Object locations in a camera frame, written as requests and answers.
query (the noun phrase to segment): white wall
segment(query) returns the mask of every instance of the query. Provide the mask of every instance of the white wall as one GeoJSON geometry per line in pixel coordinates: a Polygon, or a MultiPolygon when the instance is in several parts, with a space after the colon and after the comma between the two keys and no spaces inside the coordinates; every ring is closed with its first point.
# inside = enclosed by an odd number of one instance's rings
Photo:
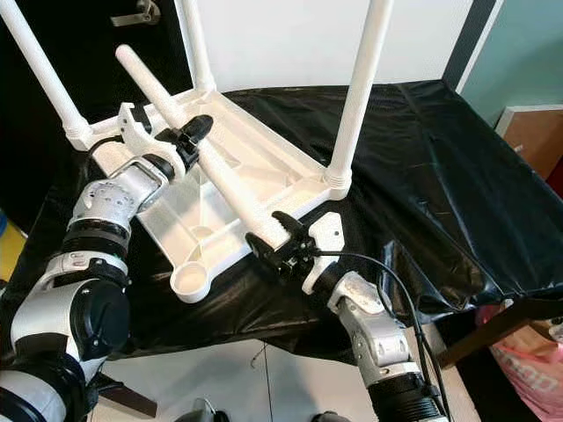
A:
{"type": "MultiPolygon", "coordinates": [[[[442,77],[472,0],[396,0],[376,82],[442,77]]],[[[368,0],[200,0],[219,91],[348,84],[368,0]]]]}

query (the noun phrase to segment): white floor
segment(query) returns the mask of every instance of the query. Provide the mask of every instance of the white floor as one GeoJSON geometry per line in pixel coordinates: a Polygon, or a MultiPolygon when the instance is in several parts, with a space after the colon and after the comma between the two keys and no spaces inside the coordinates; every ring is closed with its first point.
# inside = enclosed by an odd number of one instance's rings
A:
{"type": "MultiPolygon", "coordinates": [[[[442,341],[427,327],[436,349],[442,341]]],[[[130,360],[107,362],[104,373],[158,402],[156,419],[173,422],[206,397],[224,409],[232,422],[309,422],[322,411],[337,411],[352,422],[377,420],[356,367],[297,357],[248,340],[222,346],[130,360]]],[[[443,371],[456,422],[479,421],[455,368],[443,371]]],[[[100,400],[91,422],[147,420],[100,400]]]]}

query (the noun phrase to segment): door handle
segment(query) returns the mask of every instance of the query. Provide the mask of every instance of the door handle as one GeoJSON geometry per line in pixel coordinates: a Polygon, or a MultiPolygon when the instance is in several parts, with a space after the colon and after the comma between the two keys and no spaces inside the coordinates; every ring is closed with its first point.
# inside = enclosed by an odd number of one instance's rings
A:
{"type": "Polygon", "coordinates": [[[152,0],[138,0],[138,13],[132,15],[112,16],[113,26],[129,26],[137,24],[156,25],[160,20],[160,9],[152,0]]]}

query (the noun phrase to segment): black clamp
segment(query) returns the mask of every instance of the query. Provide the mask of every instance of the black clamp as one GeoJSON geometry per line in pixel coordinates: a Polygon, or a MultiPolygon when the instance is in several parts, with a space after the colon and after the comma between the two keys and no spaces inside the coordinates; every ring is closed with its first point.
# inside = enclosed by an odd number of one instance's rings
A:
{"type": "Polygon", "coordinates": [[[277,251],[253,233],[246,234],[246,242],[252,253],[274,270],[282,285],[301,286],[314,265],[315,239],[309,236],[309,228],[291,215],[274,211],[272,216],[289,233],[288,242],[277,251]]]}
{"type": "Polygon", "coordinates": [[[186,166],[186,171],[190,171],[199,158],[197,144],[208,135],[212,126],[213,118],[207,114],[200,114],[188,121],[181,129],[163,130],[155,136],[155,139],[176,145],[176,152],[186,166]]]}

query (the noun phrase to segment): wooden table leg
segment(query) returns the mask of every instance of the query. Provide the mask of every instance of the wooden table leg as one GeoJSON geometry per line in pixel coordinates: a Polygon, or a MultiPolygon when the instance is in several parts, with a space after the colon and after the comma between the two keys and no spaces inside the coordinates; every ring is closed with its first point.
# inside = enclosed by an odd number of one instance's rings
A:
{"type": "Polygon", "coordinates": [[[438,355],[440,367],[448,368],[458,360],[479,350],[491,346],[531,321],[555,318],[563,315],[563,301],[542,299],[522,299],[515,302],[486,324],[459,340],[456,344],[438,355]]]}
{"type": "Polygon", "coordinates": [[[122,383],[116,383],[107,375],[98,374],[98,377],[99,379],[97,380],[97,383],[101,387],[99,391],[99,395],[101,397],[111,400],[117,404],[121,404],[129,409],[133,409],[134,411],[138,411],[151,418],[156,417],[157,403],[137,393],[136,391],[133,391],[129,387],[122,385],[122,383]]]}

